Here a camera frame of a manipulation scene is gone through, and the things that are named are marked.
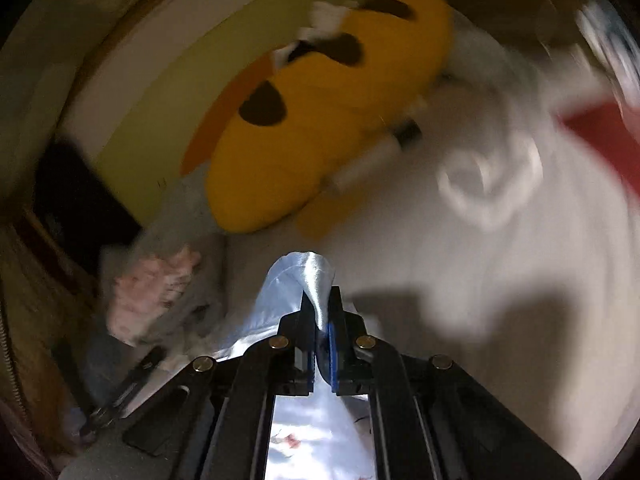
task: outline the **black tool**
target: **black tool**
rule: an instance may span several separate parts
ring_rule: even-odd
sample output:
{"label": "black tool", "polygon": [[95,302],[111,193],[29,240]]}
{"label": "black tool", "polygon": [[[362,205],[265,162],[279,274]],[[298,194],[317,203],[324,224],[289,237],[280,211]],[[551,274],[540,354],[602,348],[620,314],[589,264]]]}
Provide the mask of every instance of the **black tool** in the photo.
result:
{"label": "black tool", "polygon": [[277,335],[239,358],[198,357],[60,479],[262,479],[275,396],[308,396],[314,359],[338,396],[369,396],[379,480],[580,478],[450,358],[411,358],[368,335],[334,287],[326,332],[303,295]]}
{"label": "black tool", "polygon": [[166,357],[166,349],[154,346],[142,361],[127,373],[124,380],[111,392],[108,400],[98,408],[95,407],[94,400],[82,383],[69,342],[61,339],[51,349],[51,356],[86,418],[84,426],[80,429],[80,437],[91,439],[97,431],[108,427],[120,418],[129,403],[146,384],[151,373]]}

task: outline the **red fabric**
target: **red fabric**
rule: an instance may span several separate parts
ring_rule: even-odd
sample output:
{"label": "red fabric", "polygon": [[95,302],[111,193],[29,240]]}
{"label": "red fabric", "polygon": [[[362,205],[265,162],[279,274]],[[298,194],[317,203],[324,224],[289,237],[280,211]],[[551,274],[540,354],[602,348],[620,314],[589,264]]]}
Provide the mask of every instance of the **red fabric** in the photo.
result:
{"label": "red fabric", "polygon": [[640,144],[626,129],[616,102],[589,108],[560,121],[599,152],[640,196]]}

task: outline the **brown spot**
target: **brown spot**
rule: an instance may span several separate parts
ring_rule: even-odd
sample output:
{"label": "brown spot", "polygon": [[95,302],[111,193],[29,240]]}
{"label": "brown spot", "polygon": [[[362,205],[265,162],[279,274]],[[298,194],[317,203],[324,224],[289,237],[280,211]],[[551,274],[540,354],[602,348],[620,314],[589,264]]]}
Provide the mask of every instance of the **brown spot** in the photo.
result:
{"label": "brown spot", "polygon": [[362,61],[362,45],[356,37],[346,32],[337,38],[318,41],[316,50],[346,66],[355,66]]}
{"label": "brown spot", "polygon": [[239,109],[240,117],[255,126],[275,126],[287,116],[287,107],[278,89],[264,81]]}
{"label": "brown spot", "polygon": [[414,10],[400,0],[367,0],[358,8],[360,10],[372,10],[373,12],[391,14],[403,20],[415,20]]}
{"label": "brown spot", "polygon": [[311,52],[317,52],[316,46],[308,41],[301,40],[287,56],[287,63],[292,63],[299,57],[306,56]]}

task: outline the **black object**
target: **black object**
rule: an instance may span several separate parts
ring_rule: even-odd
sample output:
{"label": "black object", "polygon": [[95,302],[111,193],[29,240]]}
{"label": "black object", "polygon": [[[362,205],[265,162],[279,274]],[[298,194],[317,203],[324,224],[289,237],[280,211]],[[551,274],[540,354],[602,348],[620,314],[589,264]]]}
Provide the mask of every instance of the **black object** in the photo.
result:
{"label": "black object", "polygon": [[60,479],[264,478],[275,396],[308,396],[314,358],[338,396],[368,394],[379,480],[580,478],[449,358],[422,361],[367,335],[333,287],[326,333],[303,295],[278,335],[239,358],[195,359]]}
{"label": "black object", "polygon": [[306,56],[311,52],[317,52],[313,43],[306,40],[299,40],[296,47],[287,56],[287,64],[292,63],[299,57]]}
{"label": "black object", "polygon": [[151,373],[166,357],[166,349],[154,346],[143,359],[129,371],[124,380],[114,389],[107,401],[99,408],[82,382],[80,371],[66,339],[61,339],[52,349],[51,357],[58,366],[78,407],[86,417],[86,423],[80,429],[80,436],[88,439],[95,433],[118,420],[129,403],[148,381]]}
{"label": "black object", "polygon": [[413,120],[409,119],[397,126],[393,131],[394,137],[398,141],[400,148],[406,150],[422,139],[422,130]]}
{"label": "black object", "polygon": [[358,10],[372,10],[382,14],[391,14],[402,20],[415,21],[415,11],[399,0],[367,0],[358,6]]}
{"label": "black object", "polygon": [[33,212],[66,254],[97,276],[104,245],[129,245],[140,225],[66,141],[52,142],[36,170]]}
{"label": "black object", "polygon": [[14,436],[0,416],[0,478],[46,480],[16,444]]}

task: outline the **brass screw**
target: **brass screw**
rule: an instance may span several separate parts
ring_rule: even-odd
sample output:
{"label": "brass screw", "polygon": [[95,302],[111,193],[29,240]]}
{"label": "brass screw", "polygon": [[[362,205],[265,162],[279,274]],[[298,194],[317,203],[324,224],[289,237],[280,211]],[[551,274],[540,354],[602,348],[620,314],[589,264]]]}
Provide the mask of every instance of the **brass screw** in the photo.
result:
{"label": "brass screw", "polygon": [[206,355],[196,357],[191,364],[197,372],[208,372],[213,367],[213,359]]}
{"label": "brass screw", "polygon": [[269,339],[269,346],[273,349],[280,350],[289,346],[289,340],[283,335],[275,335]]}
{"label": "brass screw", "polygon": [[376,345],[376,338],[372,335],[361,335],[356,339],[356,345],[358,345],[363,350],[369,350]]}

